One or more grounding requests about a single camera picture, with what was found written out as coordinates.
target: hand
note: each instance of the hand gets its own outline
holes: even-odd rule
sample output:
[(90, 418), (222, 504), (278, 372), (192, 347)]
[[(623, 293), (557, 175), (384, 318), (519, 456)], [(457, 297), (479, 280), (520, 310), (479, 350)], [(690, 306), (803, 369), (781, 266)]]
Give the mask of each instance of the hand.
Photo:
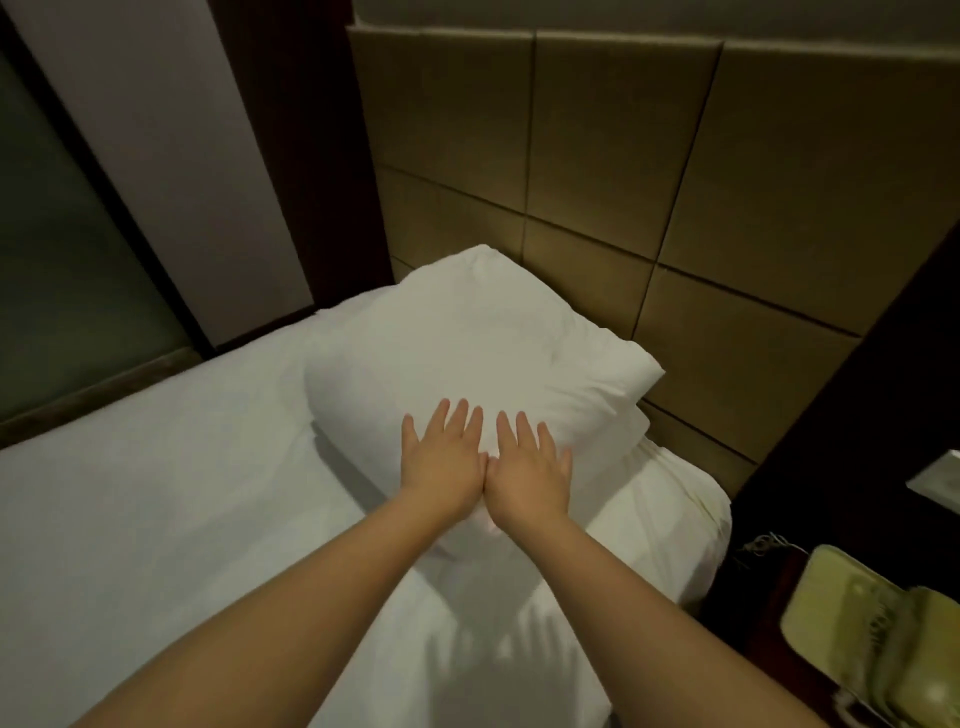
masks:
[(478, 452), (483, 410), (476, 407), (467, 424), (469, 404), (460, 400), (444, 426), (449, 409), (450, 400), (441, 400), (422, 440), (413, 417), (404, 416), (400, 460), (400, 492), (421, 498), (421, 507), (437, 513), (445, 528), (476, 507), (487, 471), (487, 454)]
[(516, 437), (507, 415), (501, 412), (496, 417), (500, 457), (492, 457), (487, 467), (484, 501), (493, 522), (514, 541), (529, 523), (565, 518), (570, 503), (570, 448), (558, 458), (545, 423), (537, 425), (537, 433), (539, 448), (526, 414), (516, 415)]

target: upholstered wall panel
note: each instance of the upholstered wall panel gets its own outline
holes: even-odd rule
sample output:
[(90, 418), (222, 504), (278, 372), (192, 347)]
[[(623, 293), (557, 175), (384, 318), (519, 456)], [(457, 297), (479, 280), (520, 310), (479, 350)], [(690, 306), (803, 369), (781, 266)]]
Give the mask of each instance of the upholstered wall panel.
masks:
[(756, 462), (858, 341), (660, 267), (635, 339), (666, 371), (647, 399)]
[(960, 217), (960, 61), (728, 42), (660, 261), (863, 334)]
[(519, 261), (523, 217), (431, 182), (378, 169), (390, 255), (414, 268), (486, 244)]
[(528, 212), (657, 257), (719, 51), (537, 33)]
[(650, 418), (647, 437), (713, 475), (728, 496), (735, 496), (756, 470), (756, 465), (747, 458), (710, 440), (649, 402), (642, 401), (640, 409)]
[(523, 210), (532, 33), (350, 34), (373, 161)]
[(523, 264), (598, 326), (629, 339), (653, 263), (527, 219)]
[(658, 359), (651, 439), (731, 495), (960, 217), (951, 57), (352, 42), (396, 279), (480, 243), (522, 262)]

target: left hand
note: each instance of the left hand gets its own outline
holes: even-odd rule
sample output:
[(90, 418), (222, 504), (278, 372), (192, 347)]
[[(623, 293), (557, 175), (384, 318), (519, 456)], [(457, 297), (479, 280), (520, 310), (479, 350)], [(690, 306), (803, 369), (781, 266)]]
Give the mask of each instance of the left hand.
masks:
[(476, 507), (487, 473), (487, 454), (478, 452), (483, 410), (474, 408), (469, 423), (467, 400), (460, 400), (447, 422), (449, 410), (450, 400), (441, 400), (422, 440), (413, 417), (404, 416), (400, 460), (400, 493), (420, 498), (420, 507), (436, 513), (447, 528)]

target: wrist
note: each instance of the wrist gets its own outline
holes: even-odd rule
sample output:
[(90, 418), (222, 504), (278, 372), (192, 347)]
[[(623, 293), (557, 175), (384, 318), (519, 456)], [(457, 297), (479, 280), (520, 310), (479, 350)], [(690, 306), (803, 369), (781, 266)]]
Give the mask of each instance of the wrist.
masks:
[(456, 522), (450, 508), (418, 488), (401, 488), (391, 502), (407, 512), (433, 539), (442, 536)]
[(525, 552), (530, 552), (544, 542), (549, 542), (570, 527), (580, 528), (567, 513), (539, 513), (525, 519), (517, 519), (504, 530)]

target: wooden trim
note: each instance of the wooden trim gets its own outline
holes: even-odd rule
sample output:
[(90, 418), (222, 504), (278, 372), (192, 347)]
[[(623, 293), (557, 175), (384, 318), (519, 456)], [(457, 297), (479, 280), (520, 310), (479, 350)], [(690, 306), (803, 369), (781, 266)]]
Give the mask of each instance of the wooden trim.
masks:
[(212, 356), (213, 347), (180, 296), (177, 286), (163, 269), (147, 238), (144, 237), (130, 211), (127, 210), (127, 206), (114, 189), (107, 173), (100, 166), (100, 162), (87, 145), (77, 125), (73, 123), (57, 92), (50, 86), (50, 82), (47, 81), (26, 43), (23, 42), (10, 16), (2, 8), (0, 8), (0, 48), (34, 101), (46, 115), (60, 142), (80, 167), (94, 193), (100, 198), (113, 224), (130, 245), (133, 254), (146, 270), (156, 290), (180, 321), (194, 349), (204, 357)]
[(393, 282), (345, 0), (209, 0), (317, 307)]
[(307, 316), (313, 315), (318, 310), (318, 307), (315, 305), (309, 305), (306, 308), (301, 308), (299, 311), (294, 311), (293, 313), (288, 313), (285, 316), (280, 316), (278, 319), (273, 319), (269, 324), (264, 324), (262, 327), (257, 327), (253, 331), (248, 331), (241, 336), (230, 339), (224, 344), (221, 344), (217, 347), (217, 355), (224, 354), (227, 352), (232, 352), (234, 349), (239, 349), (240, 347), (246, 346), (251, 341), (259, 339), (261, 336), (266, 336), (268, 333), (276, 331), (278, 328), (283, 328), (295, 324), (297, 321), (302, 321)]
[(0, 423), (0, 449), (79, 420), (101, 407), (185, 372), (203, 360), (190, 347), (177, 349)]

